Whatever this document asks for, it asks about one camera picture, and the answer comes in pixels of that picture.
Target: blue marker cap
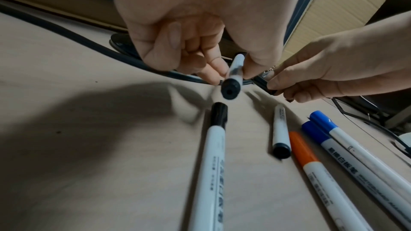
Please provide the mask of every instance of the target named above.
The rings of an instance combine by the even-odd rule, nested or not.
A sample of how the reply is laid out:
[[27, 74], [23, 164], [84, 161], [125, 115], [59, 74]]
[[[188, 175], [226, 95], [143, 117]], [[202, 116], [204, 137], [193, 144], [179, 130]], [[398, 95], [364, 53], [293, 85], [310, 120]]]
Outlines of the blue marker cap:
[[322, 142], [331, 139], [331, 137], [324, 133], [324, 131], [312, 121], [305, 122], [301, 126], [301, 128], [304, 133], [306, 133], [312, 140], [314, 140], [318, 144], [322, 144]]
[[323, 114], [323, 112], [319, 110], [314, 111], [310, 114], [310, 120], [321, 127], [321, 129], [326, 133], [329, 133], [331, 130], [338, 127], [331, 121], [331, 119], [329, 119], [326, 115]]

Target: desk surface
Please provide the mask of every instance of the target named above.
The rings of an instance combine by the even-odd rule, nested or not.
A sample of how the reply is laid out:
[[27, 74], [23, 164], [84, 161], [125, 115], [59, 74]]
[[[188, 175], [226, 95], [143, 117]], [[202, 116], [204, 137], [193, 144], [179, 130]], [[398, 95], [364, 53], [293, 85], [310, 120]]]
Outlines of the desk surface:
[[[109, 46], [109, 31], [30, 12]], [[0, 29], [1, 230], [184, 230], [204, 111], [221, 101], [218, 89], [142, 71], [7, 15]], [[255, 86], [227, 102], [227, 231], [335, 230], [296, 161], [267, 153], [273, 106], [283, 102]], [[290, 130], [320, 109], [411, 181], [384, 135], [324, 100], [285, 105]], [[400, 230], [311, 145], [374, 230]]]

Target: hand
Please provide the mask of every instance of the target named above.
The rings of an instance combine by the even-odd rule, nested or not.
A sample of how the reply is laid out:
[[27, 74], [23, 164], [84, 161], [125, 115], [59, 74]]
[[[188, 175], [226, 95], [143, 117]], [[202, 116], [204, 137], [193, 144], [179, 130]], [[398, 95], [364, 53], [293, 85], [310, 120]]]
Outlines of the hand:
[[410, 88], [411, 12], [309, 43], [267, 87], [300, 103]]
[[150, 67], [196, 73], [217, 85], [228, 66], [218, 46], [224, 27], [247, 50], [244, 77], [280, 58], [297, 0], [114, 0], [130, 37]]

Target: white marker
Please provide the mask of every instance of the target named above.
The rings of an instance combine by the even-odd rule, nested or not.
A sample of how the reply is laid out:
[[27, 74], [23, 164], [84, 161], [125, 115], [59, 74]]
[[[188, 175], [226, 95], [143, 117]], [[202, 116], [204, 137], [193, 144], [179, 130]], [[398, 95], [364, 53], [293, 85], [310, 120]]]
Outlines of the white marker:
[[290, 137], [288, 135], [286, 109], [282, 104], [274, 109], [273, 122], [273, 155], [278, 159], [286, 159], [291, 156]]
[[211, 109], [203, 158], [196, 186], [189, 231], [223, 231], [225, 126], [227, 105], [217, 102]]
[[303, 131], [320, 144], [371, 195], [391, 212], [408, 230], [411, 230], [411, 205], [385, 184], [372, 171], [347, 152], [339, 143], [326, 135], [316, 124], [308, 121]]
[[303, 167], [338, 230], [372, 231], [367, 221], [339, 187], [297, 132], [290, 132], [292, 152]]
[[221, 84], [221, 94], [225, 99], [235, 99], [241, 91], [244, 59], [243, 53], [239, 53], [234, 57], [227, 77]]
[[383, 163], [367, 149], [362, 147], [355, 139], [335, 125], [321, 111], [311, 113], [310, 120], [318, 125], [325, 133], [331, 135], [355, 158], [367, 166], [373, 173], [380, 177], [388, 186], [397, 192], [403, 199], [411, 203], [411, 184], [401, 175]]

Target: blue marker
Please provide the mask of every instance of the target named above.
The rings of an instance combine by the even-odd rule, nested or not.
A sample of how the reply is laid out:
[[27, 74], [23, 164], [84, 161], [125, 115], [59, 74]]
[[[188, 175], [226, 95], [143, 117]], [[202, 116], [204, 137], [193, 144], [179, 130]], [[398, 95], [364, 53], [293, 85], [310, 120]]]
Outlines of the blue marker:
[[395, 192], [400, 194], [403, 199], [411, 204], [411, 184], [401, 175], [370, 153], [361, 144], [359, 144], [359, 142], [334, 124], [331, 119], [329, 119], [321, 111], [317, 110], [311, 113], [310, 120], [318, 125], [325, 133], [332, 136], [355, 158], [367, 166], [373, 173], [375, 173], [375, 175], [382, 179]]
[[408, 230], [411, 230], [411, 205], [385, 184], [339, 143], [324, 133], [312, 121], [302, 125], [302, 130], [320, 144], [369, 193], [391, 212]]

